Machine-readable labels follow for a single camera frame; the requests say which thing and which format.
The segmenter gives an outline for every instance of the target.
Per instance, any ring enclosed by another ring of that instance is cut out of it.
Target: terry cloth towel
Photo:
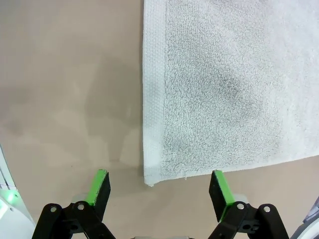
[[[145,183],[319,154],[319,1],[145,0]]]

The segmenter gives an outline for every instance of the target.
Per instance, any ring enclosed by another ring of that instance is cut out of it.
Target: beige table surface
[[[35,220],[106,168],[116,237],[207,238],[209,176],[143,183],[142,25],[140,0],[1,1],[0,143]],[[315,157],[226,176],[252,205],[275,204],[291,234],[319,195],[318,171]]]

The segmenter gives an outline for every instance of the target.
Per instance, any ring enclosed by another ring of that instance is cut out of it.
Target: bolt
[[[265,206],[265,207],[264,207],[264,211],[265,211],[266,213],[270,212],[270,207]]]
[[[83,204],[79,204],[79,205],[78,205],[78,209],[79,209],[79,210],[83,210],[83,209],[84,209],[84,205],[83,205]]]
[[[242,209],[245,208],[245,206],[244,206],[243,204],[239,203],[239,204],[237,204],[237,208],[240,209],[240,210],[242,210]]]
[[[56,206],[53,206],[53,207],[51,207],[51,210],[50,210],[50,211],[51,211],[52,213],[54,213],[54,212],[56,211],[56,209],[57,209]]]

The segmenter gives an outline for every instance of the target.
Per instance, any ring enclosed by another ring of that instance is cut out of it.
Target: fabric
[[[319,2],[145,0],[145,183],[319,154]]]

